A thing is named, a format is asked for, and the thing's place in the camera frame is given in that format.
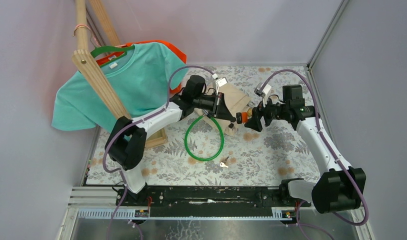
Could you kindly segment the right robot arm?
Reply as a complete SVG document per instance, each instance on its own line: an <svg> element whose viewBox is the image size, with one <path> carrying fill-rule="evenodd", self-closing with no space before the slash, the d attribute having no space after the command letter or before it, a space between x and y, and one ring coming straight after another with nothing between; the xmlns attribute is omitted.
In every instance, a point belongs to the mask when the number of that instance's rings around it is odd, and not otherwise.
<svg viewBox="0 0 407 240"><path fill-rule="evenodd" d="M236 115L238 123L257 132L261 132L263 126L269 126L274 120L288 122L315 159L320 172L318 182L302 178L283 180L278 192L280 203L291 206L298 199L304 200L321 214L353 210L362 206L365 172L361 168L352 167L339 153L324 132L315 107L305 104L301 85L283 86L282 96L281 102L273 103L265 91L257 106Z"/></svg>

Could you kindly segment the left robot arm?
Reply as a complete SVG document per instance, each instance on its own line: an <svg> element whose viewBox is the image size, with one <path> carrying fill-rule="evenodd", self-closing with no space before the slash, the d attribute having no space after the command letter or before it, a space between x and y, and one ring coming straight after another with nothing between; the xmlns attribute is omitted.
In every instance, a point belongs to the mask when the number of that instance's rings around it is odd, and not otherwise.
<svg viewBox="0 0 407 240"><path fill-rule="evenodd" d="M127 199L132 204L142 205L147 198L143 189L146 181L140 164L146 141L151 135L179 122L195 109L201 109L215 119L235 122L235 117L226 105L225 95L220 91L227 82L224 77L216 79L213 84L215 91L207 94L204 78L191 75L182 91L169 98L161 107L136 119L123 116L116 121L105 145L104 155L120 165L118 171L128 189Z"/></svg>

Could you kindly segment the orange black small lock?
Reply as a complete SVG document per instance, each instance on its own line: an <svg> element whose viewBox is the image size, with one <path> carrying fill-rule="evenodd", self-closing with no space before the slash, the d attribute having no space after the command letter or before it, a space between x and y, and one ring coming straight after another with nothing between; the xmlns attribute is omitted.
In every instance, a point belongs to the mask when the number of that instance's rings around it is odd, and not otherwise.
<svg viewBox="0 0 407 240"><path fill-rule="evenodd" d="M248 122L249 116L247 112L237 112L236 113L236 123L245 124Z"/></svg>

